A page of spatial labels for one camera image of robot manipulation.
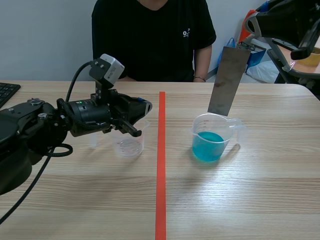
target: table surface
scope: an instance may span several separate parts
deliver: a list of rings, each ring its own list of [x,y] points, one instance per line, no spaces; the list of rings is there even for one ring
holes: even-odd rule
[[[285,57],[288,65],[292,69],[294,69],[298,72],[301,72],[301,73],[320,74],[320,63],[318,64],[318,66],[303,65],[303,64],[291,59],[291,51],[290,50],[288,50],[282,46],[279,46],[279,45],[278,45],[278,47],[279,47],[280,51],[282,52],[283,56]],[[317,41],[317,43],[315,44],[315,47],[320,49],[320,38]]]
[[[6,104],[38,97],[55,104],[69,82],[21,84]],[[94,92],[77,82],[73,100]],[[246,124],[245,142],[227,146],[216,164],[196,160],[189,129],[206,113],[211,83],[117,83],[120,93],[150,100],[151,125],[136,159],[118,157],[109,134],[65,140],[71,156],[53,158],[34,190],[0,227],[3,240],[155,239],[159,91],[166,92],[168,240],[319,240],[320,103],[306,88],[241,84],[229,117]],[[0,197],[4,214],[41,167]]]

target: bracelet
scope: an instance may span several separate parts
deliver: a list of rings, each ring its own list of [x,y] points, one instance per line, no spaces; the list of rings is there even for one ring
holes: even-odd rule
[[[203,81],[206,81],[206,79],[202,76],[194,76],[193,80],[195,80],[195,79],[201,79]]]

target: black t-shirt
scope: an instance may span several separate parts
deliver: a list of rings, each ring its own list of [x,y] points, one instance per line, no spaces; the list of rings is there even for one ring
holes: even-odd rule
[[[98,0],[92,13],[93,57],[118,59],[121,78],[192,82],[194,50],[216,38],[206,0],[168,0],[157,11],[137,0]]]

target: empty measuring cup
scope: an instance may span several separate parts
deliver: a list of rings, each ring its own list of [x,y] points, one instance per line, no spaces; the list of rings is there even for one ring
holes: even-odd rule
[[[139,120],[134,127],[142,131],[141,136],[133,137],[129,133],[122,134],[120,131],[112,131],[112,140],[115,151],[124,157],[140,155],[145,146],[145,131],[150,123],[144,118]]]
[[[240,119],[227,119],[221,115],[207,113],[198,116],[192,125],[192,150],[199,159],[212,162],[218,160],[232,136],[244,130]]]

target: printed logo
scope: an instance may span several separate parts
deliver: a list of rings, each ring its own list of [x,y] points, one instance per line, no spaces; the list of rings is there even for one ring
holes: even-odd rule
[[[188,38],[190,34],[190,28],[188,28],[188,31],[183,31],[183,37]]]

